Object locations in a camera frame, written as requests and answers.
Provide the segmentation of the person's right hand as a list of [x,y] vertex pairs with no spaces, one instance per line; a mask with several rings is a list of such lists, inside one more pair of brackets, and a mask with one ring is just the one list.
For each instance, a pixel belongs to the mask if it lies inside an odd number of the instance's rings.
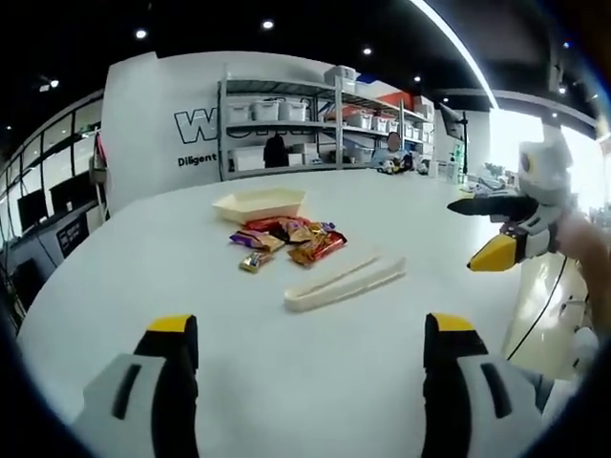
[[583,267],[603,268],[608,265],[608,247],[602,230],[583,214],[562,217],[558,224],[558,250]]

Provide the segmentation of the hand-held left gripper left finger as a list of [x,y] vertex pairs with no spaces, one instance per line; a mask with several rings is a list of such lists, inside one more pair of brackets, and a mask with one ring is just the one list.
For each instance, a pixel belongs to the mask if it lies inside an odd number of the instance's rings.
[[83,390],[73,430],[94,457],[198,457],[198,322],[153,321]]

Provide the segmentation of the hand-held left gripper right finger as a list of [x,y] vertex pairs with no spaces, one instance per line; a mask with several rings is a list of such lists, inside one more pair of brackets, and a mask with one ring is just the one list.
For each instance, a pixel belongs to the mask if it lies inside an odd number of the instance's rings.
[[488,352],[473,325],[425,320],[424,457],[519,457],[544,430],[544,377]]

